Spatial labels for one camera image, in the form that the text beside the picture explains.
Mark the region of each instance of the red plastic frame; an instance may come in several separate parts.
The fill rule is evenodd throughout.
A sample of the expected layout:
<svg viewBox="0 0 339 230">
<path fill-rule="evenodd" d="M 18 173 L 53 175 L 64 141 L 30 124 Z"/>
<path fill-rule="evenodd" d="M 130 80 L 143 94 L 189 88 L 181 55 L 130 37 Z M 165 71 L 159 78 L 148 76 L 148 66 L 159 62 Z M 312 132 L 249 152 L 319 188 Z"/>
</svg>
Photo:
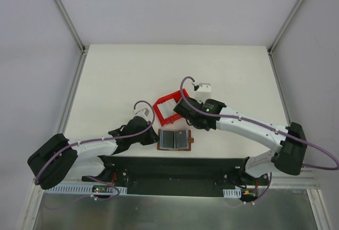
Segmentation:
<svg viewBox="0 0 339 230">
<path fill-rule="evenodd" d="M 185 96 L 189 96 L 189 94 L 187 93 L 187 91 L 185 89 L 183 89 L 183 93 L 184 93 Z M 173 92 L 172 94 L 169 94 L 167 96 L 163 96 L 162 98 L 159 98 L 157 100 L 157 102 L 155 102 L 155 104 L 153 105 L 153 109 L 155 111 L 155 114 L 158 116 L 158 119 L 159 119 L 162 127 L 164 125 L 167 125 L 167 124 L 173 124 L 176 120 L 179 120 L 179 119 L 182 118 L 177 113 L 173 116 L 168 117 L 167 119 L 164 119 L 163 116 L 161 115 L 159 108 L 158 108 L 158 104 L 164 103 L 165 101 L 170 100 L 170 99 L 174 99 L 175 102 L 178 103 L 179 100 L 181 99 L 180 91 L 176 91 L 176 92 Z"/>
</svg>

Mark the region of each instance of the white wall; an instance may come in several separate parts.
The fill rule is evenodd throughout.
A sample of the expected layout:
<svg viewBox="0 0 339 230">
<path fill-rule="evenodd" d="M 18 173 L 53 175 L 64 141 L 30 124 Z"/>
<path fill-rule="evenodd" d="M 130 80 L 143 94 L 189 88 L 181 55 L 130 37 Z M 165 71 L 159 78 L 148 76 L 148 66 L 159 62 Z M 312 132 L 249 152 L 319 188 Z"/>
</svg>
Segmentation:
<svg viewBox="0 0 339 230">
<path fill-rule="evenodd" d="M 62 0 L 90 43 L 269 46 L 296 0 Z"/>
<path fill-rule="evenodd" d="M 309 141 L 339 157 L 339 0 L 306 0 L 273 55 L 291 119 Z M 334 165 L 308 149 L 307 162 Z M 318 171 L 334 229 L 339 173 Z"/>
<path fill-rule="evenodd" d="M 0 0 L 0 224 L 16 229 L 28 157 L 55 132 L 79 51 L 52 0 Z"/>
</svg>

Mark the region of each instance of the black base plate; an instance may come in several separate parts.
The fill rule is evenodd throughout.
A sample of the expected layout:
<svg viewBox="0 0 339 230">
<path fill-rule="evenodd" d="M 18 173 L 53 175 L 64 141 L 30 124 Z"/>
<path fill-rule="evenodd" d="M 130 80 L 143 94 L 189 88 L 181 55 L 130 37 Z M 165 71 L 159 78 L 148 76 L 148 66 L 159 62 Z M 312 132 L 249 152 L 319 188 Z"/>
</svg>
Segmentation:
<svg viewBox="0 0 339 230">
<path fill-rule="evenodd" d="M 244 164 L 243 158 L 101 158 L 114 165 L 116 186 L 127 187 L 128 194 L 156 196 L 223 197 L 223 189 L 235 188 L 225 177 Z M 259 185 L 268 184 L 264 176 L 257 180 Z M 243 184 L 254 186 L 255 180 L 247 179 Z"/>
</svg>

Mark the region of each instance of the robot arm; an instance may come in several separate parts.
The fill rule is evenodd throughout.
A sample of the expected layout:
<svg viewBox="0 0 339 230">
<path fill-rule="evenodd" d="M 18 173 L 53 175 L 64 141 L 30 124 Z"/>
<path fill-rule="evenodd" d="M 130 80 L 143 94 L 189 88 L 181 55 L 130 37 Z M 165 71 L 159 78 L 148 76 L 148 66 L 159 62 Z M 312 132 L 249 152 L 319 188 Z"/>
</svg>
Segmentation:
<svg viewBox="0 0 339 230">
<path fill-rule="evenodd" d="M 206 131 L 211 128 L 230 131 L 263 144 L 270 149 L 256 157 L 245 158 L 241 171 L 254 178 L 259 178 L 267 172 L 274 171 L 281 171 L 290 175 L 300 174 L 306 145 L 291 140 L 279 134 L 278 131 L 305 140 L 301 125 L 293 122 L 290 127 L 285 127 L 249 118 L 226 106 L 224 103 L 211 99 L 210 84 L 194 85 L 194 90 L 194 99 L 185 98 L 189 104 L 207 114 L 230 116 L 230 118 L 203 115 L 189 106 L 184 99 L 181 99 L 174 111 L 185 118 L 188 123 L 197 129 L 205 129 Z M 260 125 L 270 126 L 272 130 L 268 130 Z"/>
<path fill-rule="evenodd" d="M 126 125 L 102 138 L 80 141 L 68 140 L 63 134 L 54 135 L 27 161 L 38 179 L 37 184 L 42 189 L 50 189 L 62 180 L 83 180 L 87 175 L 110 174 L 111 165 L 105 165 L 100 156 L 124 152 L 133 143 L 149 145 L 159 141 L 153 128 L 148 128 L 152 124 L 147 119 L 148 114 L 147 108 L 135 111 L 134 118 Z"/>
</svg>

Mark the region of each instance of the metal floor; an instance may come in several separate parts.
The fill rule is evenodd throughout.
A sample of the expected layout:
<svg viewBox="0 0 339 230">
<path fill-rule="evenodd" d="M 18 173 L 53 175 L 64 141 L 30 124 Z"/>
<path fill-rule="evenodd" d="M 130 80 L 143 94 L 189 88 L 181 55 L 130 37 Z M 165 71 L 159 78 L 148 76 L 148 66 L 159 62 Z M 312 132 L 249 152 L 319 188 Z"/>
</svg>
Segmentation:
<svg viewBox="0 0 339 230">
<path fill-rule="evenodd" d="M 44 197 L 49 207 L 58 207 L 79 196 L 44 194 Z M 254 206 L 230 208 L 238 204 L 238 200 L 224 198 L 120 196 L 111 201 L 84 198 L 60 210 L 39 208 L 34 229 L 318 229 L 306 190 L 270 189 Z"/>
</svg>

